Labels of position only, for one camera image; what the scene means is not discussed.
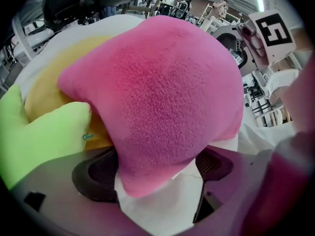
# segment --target pink plush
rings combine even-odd
[[[153,192],[243,117],[242,78],[215,38],[156,16],[107,40],[59,76],[59,88],[102,118],[132,197]]]

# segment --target person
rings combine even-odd
[[[223,19],[223,18],[226,17],[227,10],[228,10],[228,7],[227,7],[227,6],[224,6],[223,13],[222,13],[222,14],[219,14],[219,17],[220,17],[221,19]]]
[[[227,0],[221,0],[220,2],[214,2],[212,10],[206,16],[205,19],[209,20],[212,16],[220,19],[224,13],[224,7],[227,5]]]
[[[110,16],[115,16],[116,15],[116,6],[107,6],[105,8],[102,9],[102,11],[99,14],[99,18],[103,19],[103,18],[107,18]]]
[[[173,5],[174,0],[165,0],[165,3],[166,3],[166,4],[169,4],[169,5]]]

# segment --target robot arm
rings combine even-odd
[[[220,27],[212,34],[227,49],[241,55],[242,76],[272,65],[296,47],[279,11],[253,13],[249,18],[245,23]]]

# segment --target black chair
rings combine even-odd
[[[132,0],[43,0],[44,23],[53,30],[77,20],[88,19],[106,6],[128,3]]]

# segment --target white cloth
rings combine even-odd
[[[218,147],[218,148],[224,148],[224,149],[228,149],[232,151],[237,151],[238,141],[239,141],[238,134],[236,134],[236,136],[232,139],[214,141],[214,142],[209,143],[209,145]]]
[[[169,4],[169,5],[173,5],[174,0],[165,0],[165,3]]]
[[[128,196],[118,174],[115,178],[115,190],[122,211],[133,222],[154,236],[170,236],[193,226],[202,182],[193,160],[179,174],[148,196],[138,199]]]
[[[273,127],[252,127],[243,123],[238,133],[237,151],[257,155],[263,150],[274,149],[280,141],[295,133],[292,121]]]

